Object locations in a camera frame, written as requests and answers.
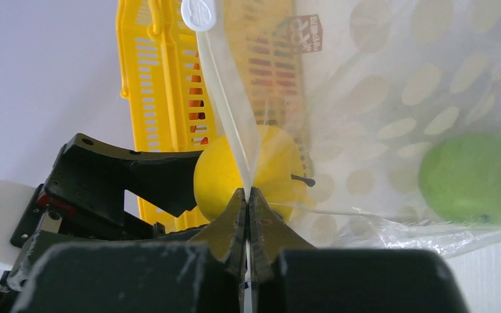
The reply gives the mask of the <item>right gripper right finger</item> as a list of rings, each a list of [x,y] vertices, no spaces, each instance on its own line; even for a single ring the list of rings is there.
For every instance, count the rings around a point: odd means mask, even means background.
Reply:
[[[314,246],[273,212],[262,192],[253,187],[249,198],[250,288],[253,312],[284,312],[285,278],[281,252]]]

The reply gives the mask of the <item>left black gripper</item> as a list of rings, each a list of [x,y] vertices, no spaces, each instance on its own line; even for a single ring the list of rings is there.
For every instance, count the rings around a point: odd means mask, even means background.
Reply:
[[[102,218],[119,218],[125,191],[175,217],[196,205],[199,151],[149,153],[76,134],[45,191]],[[209,254],[196,230],[102,241],[38,229],[0,283],[0,312],[214,312]]]

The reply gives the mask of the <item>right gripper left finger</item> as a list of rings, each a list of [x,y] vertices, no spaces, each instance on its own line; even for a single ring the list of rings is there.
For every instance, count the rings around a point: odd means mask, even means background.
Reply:
[[[207,248],[202,292],[206,312],[244,311],[246,217],[245,193],[239,188],[224,211],[190,238]]]

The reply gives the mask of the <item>clear zip top bag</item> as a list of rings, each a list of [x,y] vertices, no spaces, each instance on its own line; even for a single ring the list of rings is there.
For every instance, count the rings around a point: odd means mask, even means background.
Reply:
[[[221,134],[194,172],[216,219],[258,188],[316,246],[428,248],[443,256],[501,241],[501,226],[448,222],[418,187],[425,154],[468,133],[501,135],[501,1],[319,1],[318,52],[301,55],[313,175],[294,135],[256,120],[221,15],[183,1]]]

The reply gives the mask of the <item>green apple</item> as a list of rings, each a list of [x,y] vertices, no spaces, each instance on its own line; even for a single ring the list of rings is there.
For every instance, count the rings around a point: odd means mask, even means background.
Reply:
[[[468,133],[437,143],[421,160],[418,187],[445,221],[501,226],[501,135]]]

